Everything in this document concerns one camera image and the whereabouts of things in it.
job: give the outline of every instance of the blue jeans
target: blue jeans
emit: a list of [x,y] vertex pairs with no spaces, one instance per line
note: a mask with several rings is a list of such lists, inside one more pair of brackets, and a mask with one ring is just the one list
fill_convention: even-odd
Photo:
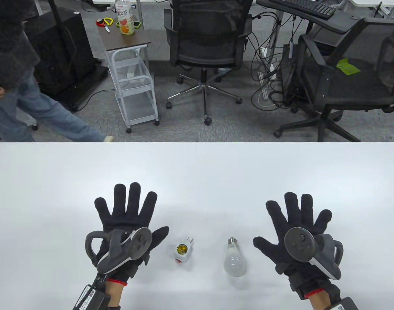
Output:
[[4,142],[35,142],[27,125],[16,118],[16,109],[42,121],[74,142],[104,142],[104,134],[86,125],[59,102],[42,94],[32,69],[18,88],[0,100],[0,136]]

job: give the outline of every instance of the forearm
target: forearm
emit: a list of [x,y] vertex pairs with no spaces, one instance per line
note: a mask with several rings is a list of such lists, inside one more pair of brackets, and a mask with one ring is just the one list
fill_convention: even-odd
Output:
[[325,291],[309,296],[309,301],[312,304],[313,310],[325,310],[330,307],[330,298]]
[[108,307],[117,307],[121,301],[124,286],[120,283],[107,281],[105,292],[111,297]]

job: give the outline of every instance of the dark sweater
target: dark sweater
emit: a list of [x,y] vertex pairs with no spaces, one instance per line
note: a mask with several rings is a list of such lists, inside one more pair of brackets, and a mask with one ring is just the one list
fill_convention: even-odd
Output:
[[39,61],[23,31],[33,0],[0,0],[0,87],[19,86],[23,75]]

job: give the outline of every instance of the sneaker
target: sneaker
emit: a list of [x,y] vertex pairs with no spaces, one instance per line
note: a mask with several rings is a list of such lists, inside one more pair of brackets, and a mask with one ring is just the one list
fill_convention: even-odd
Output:
[[106,136],[104,139],[104,142],[113,142],[114,141],[114,137],[113,136]]

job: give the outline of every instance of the person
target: person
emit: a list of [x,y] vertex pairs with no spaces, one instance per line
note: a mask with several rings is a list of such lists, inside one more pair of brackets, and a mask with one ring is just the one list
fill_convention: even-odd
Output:
[[0,137],[5,142],[35,141],[27,125],[16,118],[19,108],[74,142],[111,142],[112,136],[41,94],[33,76],[40,59],[23,31],[33,5],[33,0],[0,0]]
[[[114,188],[114,207],[112,214],[110,214],[104,198],[97,198],[95,200],[95,207],[103,224],[104,232],[110,232],[113,229],[123,229],[132,232],[132,230],[138,229],[139,227],[148,227],[157,202],[157,194],[154,192],[148,193],[144,205],[138,214],[140,193],[140,185],[138,183],[132,183],[130,185],[127,208],[125,208],[126,188],[123,184],[117,184]],[[253,239],[253,245],[276,264],[276,271],[279,274],[288,276],[289,280],[292,276],[297,276],[298,279],[301,279],[297,281],[297,287],[294,287],[291,283],[292,289],[298,293],[301,299],[308,299],[314,310],[325,310],[333,304],[330,295],[324,290],[324,288],[331,286],[327,275],[310,263],[295,261],[284,246],[284,236],[293,227],[303,227],[314,236],[322,234],[325,232],[327,224],[332,218],[332,213],[329,210],[323,210],[314,222],[313,199],[309,194],[302,195],[300,208],[297,196],[292,192],[285,194],[285,203],[287,220],[276,201],[268,201],[266,203],[267,211],[278,235],[278,244],[271,244],[263,237],[255,237]],[[150,251],[158,246],[166,238],[168,233],[168,227],[157,229],[153,233],[150,249],[143,257],[138,260],[129,261],[113,273],[110,273],[106,284],[106,293],[111,298],[109,303],[110,310],[120,310],[121,295],[123,288],[127,285],[127,281],[129,278],[134,277],[138,267],[143,262],[147,264]],[[98,252],[98,259],[108,252],[108,249],[107,242],[103,241]]]

